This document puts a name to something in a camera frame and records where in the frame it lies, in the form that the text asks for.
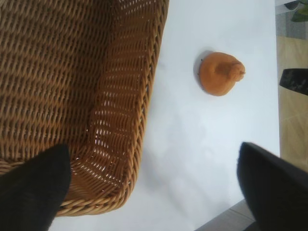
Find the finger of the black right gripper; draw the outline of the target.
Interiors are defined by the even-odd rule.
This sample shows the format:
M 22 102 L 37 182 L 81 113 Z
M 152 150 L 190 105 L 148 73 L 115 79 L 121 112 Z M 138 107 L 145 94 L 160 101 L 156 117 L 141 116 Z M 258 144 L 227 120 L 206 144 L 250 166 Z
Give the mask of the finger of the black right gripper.
M 288 90 L 308 94 L 308 69 L 290 68 L 284 69 L 280 79 L 280 86 Z

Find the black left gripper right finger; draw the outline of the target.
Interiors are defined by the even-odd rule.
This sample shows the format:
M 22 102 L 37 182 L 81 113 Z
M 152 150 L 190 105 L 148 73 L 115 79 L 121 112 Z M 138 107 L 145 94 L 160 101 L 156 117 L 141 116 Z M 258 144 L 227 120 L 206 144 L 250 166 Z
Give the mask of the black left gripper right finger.
M 308 174 L 262 147 L 243 142 L 237 179 L 262 231 L 308 229 Z

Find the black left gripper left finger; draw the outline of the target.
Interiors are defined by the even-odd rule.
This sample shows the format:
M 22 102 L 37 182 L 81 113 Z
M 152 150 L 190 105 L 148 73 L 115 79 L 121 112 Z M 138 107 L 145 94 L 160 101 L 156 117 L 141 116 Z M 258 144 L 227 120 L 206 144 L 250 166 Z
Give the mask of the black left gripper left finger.
M 47 231 L 71 182 L 67 145 L 55 145 L 0 178 L 0 229 Z

